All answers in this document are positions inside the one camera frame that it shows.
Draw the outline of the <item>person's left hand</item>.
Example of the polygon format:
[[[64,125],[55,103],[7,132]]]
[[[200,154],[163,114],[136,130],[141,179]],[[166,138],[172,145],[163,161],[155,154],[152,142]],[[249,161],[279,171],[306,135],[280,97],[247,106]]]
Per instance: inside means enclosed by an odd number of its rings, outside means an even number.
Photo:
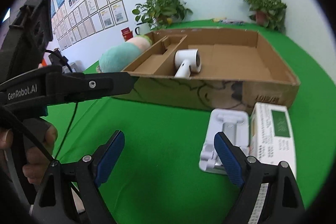
[[[47,122],[47,125],[48,129],[45,133],[43,146],[50,154],[52,154],[55,141],[58,137],[58,131],[51,123]],[[1,129],[1,170],[3,170],[7,177],[10,177],[10,174],[6,163],[5,149],[10,148],[12,142],[13,133],[11,130]],[[23,174],[30,184],[40,185],[50,161],[37,147],[28,149],[26,152],[26,158],[27,164],[22,168]]]

